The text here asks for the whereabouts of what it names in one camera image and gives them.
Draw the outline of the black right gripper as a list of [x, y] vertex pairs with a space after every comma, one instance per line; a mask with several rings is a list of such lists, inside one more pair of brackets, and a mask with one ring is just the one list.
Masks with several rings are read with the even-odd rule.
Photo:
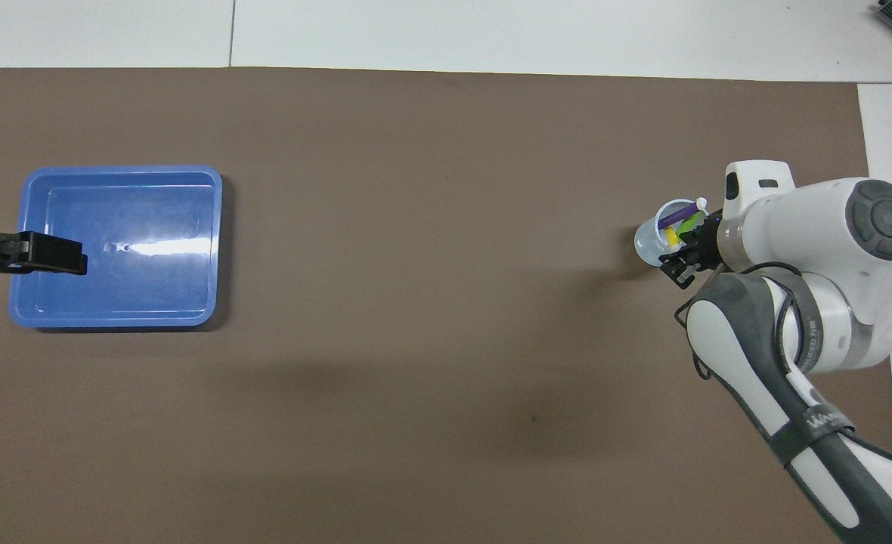
[[718, 246], [722, 219], [722, 214], [711, 214], [696, 221], [691, 230], [680, 232], [683, 248], [660, 255], [659, 269], [678, 289], [688, 289], [695, 282], [695, 273], [725, 265]]

